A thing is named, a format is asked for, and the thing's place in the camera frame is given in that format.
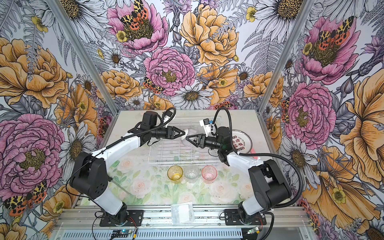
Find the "white daisy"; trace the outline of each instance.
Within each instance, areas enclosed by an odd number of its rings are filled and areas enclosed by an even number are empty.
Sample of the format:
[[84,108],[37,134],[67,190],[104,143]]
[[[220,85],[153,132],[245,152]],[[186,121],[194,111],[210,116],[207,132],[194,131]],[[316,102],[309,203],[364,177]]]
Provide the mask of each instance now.
[[104,61],[113,67],[120,67],[122,54],[117,48],[112,48],[104,52]]
[[[101,0],[60,0],[65,12],[75,26],[80,38],[89,43],[96,39],[102,39],[103,27],[108,19],[104,17],[104,1]],[[57,19],[47,5],[47,0],[31,0],[30,6],[35,10],[35,15],[42,20],[44,26],[53,25],[53,30],[58,39],[63,33]]]
[[202,83],[196,84],[193,88],[186,85],[175,91],[177,94],[170,101],[180,109],[205,109],[211,104],[212,98],[207,97],[213,95],[213,89],[201,89],[202,87]]
[[[288,160],[292,161],[300,170],[300,173],[302,177],[305,177],[310,185],[317,189],[317,185],[320,184],[319,177],[315,174],[315,172],[312,170],[311,166],[317,165],[317,159],[313,157],[312,155],[306,154],[307,146],[304,142],[300,142],[300,139],[295,138],[292,135],[292,138],[288,138],[287,136],[284,136],[279,153],[287,158]],[[291,182],[293,184],[297,183],[299,178],[293,168],[286,162],[282,161],[283,169],[285,172],[288,172],[288,177],[291,179]],[[311,189],[311,187],[304,181],[304,189],[307,188],[308,190]]]
[[139,98],[138,96],[136,96],[136,97],[130,98],[128,100],[128,104],[132,108],[134,108],[136,110],[139,110],[139,109],[143,109],[143,107],[144,107],[144,100]]
[[250,67],[239,67],[237,71],[237,75],[240,78],[240,81],[249,81],[251,77],[253,77],[253,70]]
[[[293,28],[303,0],[254,0],[254,2],[257,10],[254,16],[258,20],[256,32],[264,31],[262,38],[271,33],[271,40],[277,38],[278,43],[282,43]],[[311,18],[314,18],[321,12],[315,7],[311,13]]]
[[377,220],[373,218],[371,221],[368,221],[369,229],[366,230],[363,234],[359,235],[361,240],[376,240],[384,239],[384,220],[380,218]]
[[323,16],[329,16],[329,20],[344,21],[350,16],[358,18],[364,9],[370,12],[377,5],[377,0],[327,0],[324,1]]
[[95,149],[95,137],[91,130],[88,132],[87,130],[88,124],[84,124],[84,122],[80,123],[77,133],[70,126],[68,130],[69,142],[63,142],[60,146],[61,152],[59,154],[60,162],[58,166],[63,167],[64,181],[67,181],[72,175],[72,169],[79,153],[91,153]]
[[89,75],[83,75],[81,76],[79,83],[81,84],[81,87],[84,88],[84,90],[88,93],[91,94],[96,86],[94,85],[91,76]]

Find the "black mounting plate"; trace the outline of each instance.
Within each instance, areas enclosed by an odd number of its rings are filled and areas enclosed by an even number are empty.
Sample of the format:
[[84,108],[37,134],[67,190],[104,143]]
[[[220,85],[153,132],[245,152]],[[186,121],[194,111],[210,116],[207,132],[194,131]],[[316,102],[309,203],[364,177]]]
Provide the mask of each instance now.
[[[136,226],[141,226],[141,220],[143,218],[143,214],[144,214],[144,210],[127,210],[127,215],[135,221]],[[101,218],[100,226],[116,227],[116,225],[112,223],[111,219],[108,216]],[[122,227],[133,227],[133,226],[134,224],[130,220],[128,220],[124,225],[122,225]]]
[[225,209],[224,210],[225,217],[225,225],[234,226],[234,225],[265,225],[266,220],[265,217],[262,217],[260,214],[255,215],[251,219],[249,219],[246,223],[243,223],[240,220],[240,215],[237,209]]

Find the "floral wallpaper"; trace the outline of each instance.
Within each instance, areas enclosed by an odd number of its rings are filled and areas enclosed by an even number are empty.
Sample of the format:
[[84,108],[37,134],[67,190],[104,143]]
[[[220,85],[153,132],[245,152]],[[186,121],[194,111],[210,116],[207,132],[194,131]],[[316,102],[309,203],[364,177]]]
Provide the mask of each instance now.
[[98,148],[111,120],[47,5],[1,0],[0,238],[51,237],[76,198],[75,158]]
[[[60,35],[44,0],[35,2],[42,24]],[[123,110],[257,109],[302,2],[61,0]]]
[[316,236],[384,239],[384,1],[315,6],[262,116]]

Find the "floral tablecloth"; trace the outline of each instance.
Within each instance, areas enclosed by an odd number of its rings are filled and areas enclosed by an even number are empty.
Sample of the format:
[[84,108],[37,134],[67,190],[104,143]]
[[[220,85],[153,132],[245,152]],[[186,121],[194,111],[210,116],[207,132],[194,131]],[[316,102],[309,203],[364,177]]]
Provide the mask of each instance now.
[[[169,166],[160,167],[146,160],[133,161],[124,156],[108,169],[108,174],[131,195],[112,182],[108,187],[127,205],[170,205],[188,201],[201,205],[238,204],[252,196],[248,175],[224,163],[215,167],[217,178],[210,184],[205,183],[201,176],[193,183],[183,176],[181,182],[175,184],[167,177]],[[84,198],[81,204],[94,203]]]

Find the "round plate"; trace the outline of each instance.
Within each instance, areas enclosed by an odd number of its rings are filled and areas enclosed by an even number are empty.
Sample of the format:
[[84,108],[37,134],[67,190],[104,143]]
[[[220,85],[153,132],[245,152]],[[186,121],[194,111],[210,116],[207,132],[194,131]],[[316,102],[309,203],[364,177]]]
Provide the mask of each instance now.
[[240,150],[240,153],[248,153],[252,149],[251,138],[239,130],[232,130],[233,146]]

